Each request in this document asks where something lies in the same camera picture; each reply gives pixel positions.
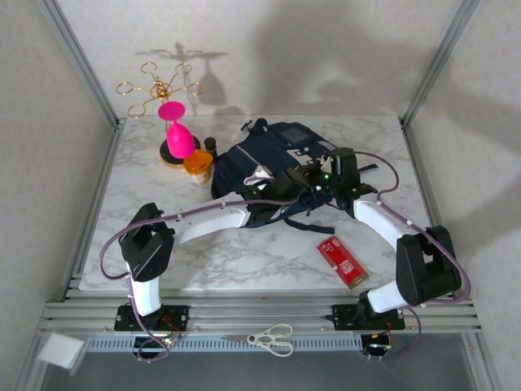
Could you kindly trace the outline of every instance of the cable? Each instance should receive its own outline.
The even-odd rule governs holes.
[[[418,344],[418,342],[420,341],[420,338],[422,336],[422,322],[420,322],[420,317],[418,316],[416,311],[408,306],[403,307],[401,309],[408,310],[416,318],[416,322],[418,323],[418,333],[416,334],[416,338],[414,338],[414,341],[412,344],[407,346],[405,349],[399,351],[398,353],[391,354],[390,356],[387,356],[387,355],[383,356],[383,359],[385,359],[385,360],[390,360],[392,358],[398,358],[398,357],[403,356],[404,354],[407,354],[408,352],[410,352],[412,349],[414,349],[416,347],[416,345]]]
[[[167,338],[169,338],[169,339],[170,339],[170,338],[173,338],[173,332],[178,332],[178,333],[179,333],[179,336],[178,336],[178,337],[179,337],[179,338],[182,337],[182,331],[179,330],[179,328],[177,328],[177,327],[172,323],[172,322],[173,322],[172,318],[170,318],[169,316],[163,316],[163,317],[161,318],[161,320],[170,326],[170,336],[168,336]]]
[[[246,204],[291,205],[291,204],[294,204],[295,202],[297,202],[298,200],[299,200],[299,197],[296,197],[296,198],[294,198],[292,200],[288,200],[288,201],[240,200],[240,201],[222,202],[222,201],[216,200],[215,204],[210,204],[210,205],[206,205],[206,206],[203,206],[203,207],[200,207],[200,208],[188,210],[188,211],[183,212],[183,213],[170,214],[168,216],[151,218],[151,219],[148,219],[148,220],[142,220],[140,222],[135,222],[135,223],[129,224],[126,228],[124,228],[124,229],[118,231],[116,234],[114,234],[103,245],[103,247],[101,248],[101,251],[99,252],[99,256],[98,256],[99,271],[101,272],[101,274],[105,278],[110,279],[110,280],[123,279],[124,277],[129,279],[129,281],[128,281],[128,285],[129,285],[129,299],[130,299],[130,304],[132,306],[132,311],[134,312],[134,315],[136,317],[136,321],[138,322],[139,327],[150,337],[150,339],[146,340],[145,342],[143,342],[139,346],[139,349],[138,349],[138,361],[139,362],[141,362],[144,359],[142,357],[142,350],[143,350],[143,348],[146,345],[150,344],[152,341],[154,341],[157,344],[159,344],[159,346],[161,346],[164,349],[164,353],[161,354],[161,355],[157,355],[154,358],[147,358],[146,360],[147,360],[148,363],[160,361],[160,360],[163,360],[163,359],[167,358],[170,355],[170,348],[160,338],[154,336],[151,333],[151,331],[148,330],[148,328],[143,323],[143,321],[141,319],[141,315],[138,312],[138,307],[136,305],[136,301],[134,299],[134,290],[132,288],[132,281],[131,281],[131,278],[130,278],[130,273],[127,271],[125,273],[121,273],[120,275],[109,275],[105,271],[105,269],[103,267],[103,258],[105,257],[105,253],[107,252],[108,248],[116,240],[118,240],[121,236],[127,234],[131,230],[133,230],[135,228],[138,228],[140,226],[146,226],[146,225],[149,225],[149,224],[156,224],[158,222],[167,222],[167,221],[170,221],[170,220],[176,220],[176,219],[179,219],[180,217],[188,217],[188,216],[191,216],[192,214],[202,213],[202,212],[205,212],[205,211],[211,210],[211,209],[224,208],[225,206],[238,206],[238,205],[246,205]]]
[[[461,275],[461,277],[463,279],[463,283],[465,285],[465,290],[463,291],[463,295],[461,297],[456,298],[456,299],[434,299],[434,300],[431,300],[429,302],[430,303],[443,303],[443,304],[447,304],[447,303],[457,304],[457,303],[461,303],[462,301],[468,299],[469,295],[471,294],[471,281],[469,279],[469,276],[465,272],[465,269],[463,269],[463,266],[461,266],[460,263],[456,260],[456,257],[453,254],[451,254],[449,252],[449,250],[447,250],[445,247],[443,247],[440,242],[438,242],[431,235],[429,235],[428,232],[426,232],[424,229],[420,228],[416,224],[410,222],[407,218],[403,217],[396,210],[394,210],[390,206],[386,205],[382,201],[382,195],[383,194],[395,191],[400,186],[400,176],[398,175],[398,171],[396,171],[396,168],[389,161],[387,161],[383,157],[378,156],[378,155],[376,155],[374,153],[371,153],[371,152],[360,152],[360,151],[355,151],[355,153],[358,154],[358,155],[366,155],[366,156],[374,157],[375,159],[378,159],[378,160],[382,161],[387,167],[389,167],[391,169],[392,173],[394,174],[394,178],[396,179],[396,182],[395,182],[393,187],[389,187],[388,189],[381,190],[381,191],[379,191],[377,193],[376,200],[380,202],[379,206],[382,209],[384,209],[386,212],[391,214],[397,220],[403,222],[404,224],[407,224],[412,229],[414,229],[418,233],[420,233],[423,236],[425,236],[425,238],[427,238],[427,240],[430,243],[432,243],[443,255],[445,255],[449,259],[449,261],[458,270],[459,274]]]

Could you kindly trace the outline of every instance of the navy backpack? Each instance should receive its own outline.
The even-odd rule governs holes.
[[[249,129],[246,140],[234,145],[228,152],[219,155],[212,181],[212,198],[220,198],[244,186],[244,179],[250,177],[258,165],[268,168],[273,175],[288,168],[311,164],[320,159],[335,146],[298,123],[279,122],[268,125],[264,118],[256,121]],[[334,233],[323,226],[306,226],[289,220],[289,217],[304,211],[311,211],[332,201],[332,196],[320,200],[311,193],[304,193],[299,202],[268,222],[257,222],[247,227],[263,226],[278,220],[305,231]]]

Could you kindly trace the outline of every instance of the backpack strap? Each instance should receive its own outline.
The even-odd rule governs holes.
[[[318,226],[316,224],[303,224],[301,222],[294,222],[289,217],[286,217],[284,219],[284,222],[292,227],[296,228],[300,231],[312,231],[317,232],[319,234],[327,234],[327,235],[334,235],[335,234],[335,228],[333,226]]]
[[[262,134],[268,129],[268,121],[265,118],[259,118],[255,121],[255,124],[252,125],[252,120],[250,120],[241,127],[241,130],[245,129],[253,135]]]

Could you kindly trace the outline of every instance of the aluminum frame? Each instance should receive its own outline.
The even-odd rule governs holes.
[[[48,303],[43,311],[42,320],[37,328],[28,358],[24,365],[17,390],[40,389],[44,379],[46,364],[38,362],[35,357],[42,347],[46,335],[50,332],[63,332],[82,338],[106,338],[115,340],[121,337],[142,335],[140,332],[121,333],[113,331],[116,310],[119,305],[127,302],[123,292],[118,291],[79,291],[79,278],[85,264],[89,242],[94,232],[103,194],[112,169],[117,144],[122,131],[121,120],[117,118],[103,88],[94,75],[85,54],[65,19],[63,12],[55,0],[37,0],[50,23],[57,31],[60,39],[72,56],[72,61],[81,70],[87,85],[98,100],[107,121],[113,126],[115,135],[103,163],[93,201],[85,218],[85,227],[76,246],[71,268],[69,284],[66,287],[61,302]],[[425,76],[420,83],[408,109],[401,118],[405,131],[405,143],[417,176],[423,202],[427,208],[431,222],[435,222],[432,212],[432,202],[427,197],[422,175],[418,172],[414,152],[410,149],[406,130],[419,108],[427,98],[441,69],[446,64],[463,29],[477,7],[479,0],[463,0],[444,36]],[[342,289],[327,291],[213,291],[188,292],[177,290],[162,291],[165,304],[183,304],[190,306],[188,336],[208,337],[235,334],[236,332],[258,332],[262,327],[286,321],[294,325],[296,336],[327,339],[332,336],[349,336],[353,332],[335,332],[332,323],[324,316],[331,313],[331,305],[354,304],[357,301],[357,291],[346,294]],[[472,301],[464,301],[459,305],[428,305],[418,308],[418,314],[424,326],[424,332],[456,332],[461,333],[467,347],[467,357],[479,390],[500,390],[497,377],[491,370],[490,359],[483,345],[483,335]],[[415,333],[417,326],[413,317],[405,314],[406,329],[402,333]]]
[[[418,115],[420,108],[425,102],[425,99],[427,99],[429,92],[431,92],[436,79],[447,63],[450,54],[453,52],[456,43],[458,43],[460,36],[465,30],[465,27],[474,14],[475,8],[478,4],[479,0],[463,0],[460,4],[447,32],[441,40],[440,46],[438,46],[438,49],[432,57],[425,75],[423,75],[423,78],[420,81],[418,89],[414,93],[407,110],[405,110],[405,113],[401,118],[401,124],[404,130],[407,130],[411,126],[414,118]]]
[[[105,121],[115,130],[119,125],[120,119],[105,95],[96,74],[90,66],[89,60],[81,49],[80,43],[76,39],[74,32],[67,18],[63,14],[56,0],[37,0],[37,5],[42,10],[43,15],[49,21],[50,26],[55,31],[56,36],[62,43],[63,48],[69,54],[73,66],[75,66],[85,85],[94,96],[94,100],[103,112]]]

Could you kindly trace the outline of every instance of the metal rail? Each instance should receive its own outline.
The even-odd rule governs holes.
[[[475,8],[478,6],[479,0],[463,0],[460,7],[456,11],[452,22],[445,33],[440,46],[436,50],[436,53],[432,57],[431,63],[427,68],[425,75],[423,75],[420,85],[416,90],[413,98],[411,99],[407,110],[405,110],[404,116],[401,119],[401,124],[404,130],[407,130],[414,118],[417,116],[418,111],[422,107],[425,99],[431,92],[436,79],[441,73],[447,63],[453,48],[458,43],[460,36],[465,30],[466,25],[472,17]]]
[[[56,32],[56,36],[70,57],[72,65],[79,71],[85,85],[93,94],[103,112],[105,120],[113,129],[116,129],[119,124],[118,116],[105,95],[101,83],[90,66],[89,60],[81,49],[80,43],[76,39],[58,2],[56,0],[37,0],[37,4],[42,10],[43,15],[49,21],[52,29]]]
[[[188,305],[190,316],[187,335],[227,335],[258,332],[274,323],[290,323],[296,335],[312,334],[368,334],[373,331],[336,332],[326,315],[331,306],[356,304],[356,296],[320,296],[321,291],[286,291],[277,296],[248,296],[250,292],[234,291],[234,296],[167,297],[166,305]],[[48,303],[38,326],[41,332],[60,331],[70,335],[125,335],[114,332],[117,308],[126,298],[74,298],[62,303]],[[481,332],[481,326],[471,301],[456,305],[427,305],[417,308],[424,332]],[[417,332],[416,320],[404,313],[405,330]]]

